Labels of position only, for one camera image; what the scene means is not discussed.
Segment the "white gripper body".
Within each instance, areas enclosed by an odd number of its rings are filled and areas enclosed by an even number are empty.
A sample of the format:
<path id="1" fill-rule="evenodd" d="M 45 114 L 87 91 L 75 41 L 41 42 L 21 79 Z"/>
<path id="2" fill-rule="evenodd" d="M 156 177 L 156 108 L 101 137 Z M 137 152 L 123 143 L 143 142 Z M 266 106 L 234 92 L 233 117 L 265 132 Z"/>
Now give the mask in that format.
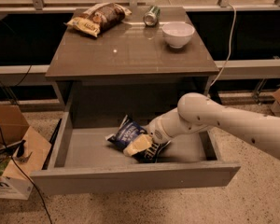
<path id="1" fill-rule="evenodd" d="M 147 133 L 152 137 L 152 140 L 156 144 L 166 144 L 172 140 L 172 137 L 169 136 L 164 127 L 163 127 L 163 118 L 159 116 L 154 118 L 147 126 Z"/>

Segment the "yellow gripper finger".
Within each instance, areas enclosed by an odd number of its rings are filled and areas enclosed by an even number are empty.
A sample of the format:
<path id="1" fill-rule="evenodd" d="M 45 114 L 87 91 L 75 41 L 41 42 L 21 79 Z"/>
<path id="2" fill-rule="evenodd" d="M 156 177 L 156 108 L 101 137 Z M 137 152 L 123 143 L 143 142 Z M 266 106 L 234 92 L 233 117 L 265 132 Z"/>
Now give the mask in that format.
<path id="1" fill-rule="evenodd" d="M 123 153 L 126 156 L 133 156 L 139 152 L 142 152 L 152 146 L 152 137 L 148 134 L 141 134 L 136 137 L 126 148 L 124 148 Z"/>

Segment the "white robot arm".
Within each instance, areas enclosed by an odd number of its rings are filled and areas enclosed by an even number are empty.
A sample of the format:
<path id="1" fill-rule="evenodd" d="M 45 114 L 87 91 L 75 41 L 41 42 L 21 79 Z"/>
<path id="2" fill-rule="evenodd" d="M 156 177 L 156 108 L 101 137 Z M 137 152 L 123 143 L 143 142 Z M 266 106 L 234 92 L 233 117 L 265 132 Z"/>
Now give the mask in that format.
<path id="1" fill-rule="evenodd" d="M 195 92 L 183 95 L 177 108 L 154 118 L 146 134 L 123 149 L 127 156 L 155 144 L 166 144 L 182 134 L 217 127 L 280 160 L 280 118 L 220 105 Z"/>

